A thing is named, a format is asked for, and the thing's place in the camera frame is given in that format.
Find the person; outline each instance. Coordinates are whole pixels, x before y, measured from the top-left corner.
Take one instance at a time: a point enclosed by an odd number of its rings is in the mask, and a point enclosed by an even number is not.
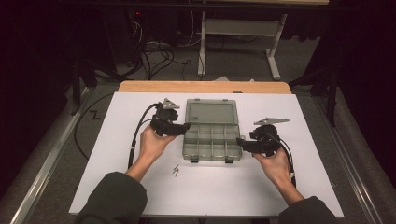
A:
[[[148,126],[140,135],[140,154],[135,163],[122,173],[107,174],[96,186],[78,213],[76,224],[137,223],[148,198],[140,181],[150,166],[161,157],[175,136],[160,137]],[[278,150],[269,158],[254,154],[265,175],[279,190],[289,206],[279,214],[278,223],[336,223],[334,214],[317,197],[305,199],[290,181],[286,153]]]

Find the long-sleeved shirt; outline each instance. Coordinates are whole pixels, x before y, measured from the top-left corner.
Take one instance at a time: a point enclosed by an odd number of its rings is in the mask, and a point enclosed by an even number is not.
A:
[[[145,188],[122,173],[106,175],[78,213],[76,224],[135,224],[146,207]],[[317,197],[294,203],[279,214],[279,224],[333,224],[334,214]]]

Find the desk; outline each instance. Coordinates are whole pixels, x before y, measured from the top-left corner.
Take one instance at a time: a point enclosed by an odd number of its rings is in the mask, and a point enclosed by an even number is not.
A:
[[[317,195],[336,216],[343,215],[300,106],[285,83],[186,82],[181,85],[183,83],[132,81],[120,85],[120,91],[114,95],[107,111],[70,213],[79,212],[105,174],[126,170],[131,137],[146,105],[168,97],[180,105],[178,123],[184,120],[186,99],[234,99],[240,132],[244,136],[255,128],[253,122],[262,117],[289,118],[290,122],[278,125],[277,129],[291,148],[299,191],[305,197]],[[235,89],[283,94],[205,93],[232,92]],[[241,161],[233,164],[223,161],[190,163],[182,158],[182,140],[178,137],[167,147],[142,181],[148,191],[144,217],[273,217],[287,207],[249,153],[244,152]],[[176,165],[179,172],[174,177],[172,171]]]
[[[283,4],[283,5],[309,5],[319,6],[328,5],[329,0],[207,0],[211,2],[239,2],[239,3],[263,3],[263,4]],[[277,44],[285,26],[287,14],[282,14],[279,21],[238,21],[238,20],[219,20],[207,19],[206,12],[202,13],[201,22],[201,47],[199,52],[198,76],[205,75],[206,65],[206,34],[218,35],[257,35],[270,36],[273,38],[273,45],[265,51],[271,74],[274,80],[280,80],[280,74],[275,61]]]

